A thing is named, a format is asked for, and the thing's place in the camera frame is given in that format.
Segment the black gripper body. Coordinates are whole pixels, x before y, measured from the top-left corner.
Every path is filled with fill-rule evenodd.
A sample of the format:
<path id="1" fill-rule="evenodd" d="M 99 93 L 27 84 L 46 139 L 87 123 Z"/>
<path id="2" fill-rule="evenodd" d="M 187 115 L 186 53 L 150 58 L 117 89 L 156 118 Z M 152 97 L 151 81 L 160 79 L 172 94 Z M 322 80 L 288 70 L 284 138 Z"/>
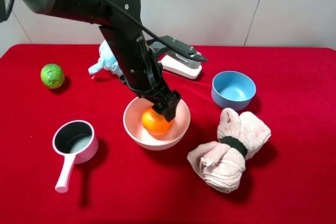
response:
<path id="1" fill-rule="evenodd" d="M 139 98 L 145 98 L 154 105 L 166 106 L 172 98 L 181 98 L 181 95 L 176 90 L 171 90 L 164 79 L 161 79 L 159 84 L 149 90 L 140 90 L 131 87 L 125 76 L 121 76 L 121 82 L 125 84 Z"/>

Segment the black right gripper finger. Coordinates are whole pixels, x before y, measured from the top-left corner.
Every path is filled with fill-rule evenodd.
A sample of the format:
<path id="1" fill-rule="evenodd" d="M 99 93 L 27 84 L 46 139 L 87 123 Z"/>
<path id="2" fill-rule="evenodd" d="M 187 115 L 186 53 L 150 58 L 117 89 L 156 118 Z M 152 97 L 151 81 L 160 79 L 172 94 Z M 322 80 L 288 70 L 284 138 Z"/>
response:
<path id="1" fill-rule="evenodd" d="M 172 98 L 162 111 L 162 115 L 167 122 L 171 122 L 176 117 L 177 105 L 181 98 Z"/>

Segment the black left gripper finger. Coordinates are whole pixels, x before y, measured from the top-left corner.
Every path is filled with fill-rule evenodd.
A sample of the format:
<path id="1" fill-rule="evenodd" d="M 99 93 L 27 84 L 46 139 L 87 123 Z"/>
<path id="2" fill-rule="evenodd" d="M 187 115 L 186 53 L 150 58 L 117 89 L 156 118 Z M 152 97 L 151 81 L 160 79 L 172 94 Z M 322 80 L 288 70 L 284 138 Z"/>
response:
<path id="1" fill-rule="evenodd" d="M 163 115 L 163 112 L 165 110 L 164 106 L 158 106 L 158 105 L 153 105 L 151 108 L 159 115 Z"/>

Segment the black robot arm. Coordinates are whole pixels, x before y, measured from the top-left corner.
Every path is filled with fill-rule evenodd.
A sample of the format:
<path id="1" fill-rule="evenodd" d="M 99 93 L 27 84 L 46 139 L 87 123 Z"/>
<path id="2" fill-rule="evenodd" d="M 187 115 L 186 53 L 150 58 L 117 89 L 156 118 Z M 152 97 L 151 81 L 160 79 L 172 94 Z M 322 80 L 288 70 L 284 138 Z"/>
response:
<path id="1" fill-rule="evenodd" d="M 23 0 L 37 14 L 97 24 L 122 71 L 121 81 L 171 121 L 180 94 L 170 90 L 163 67 L 144 39 L 141 0 Z"/>

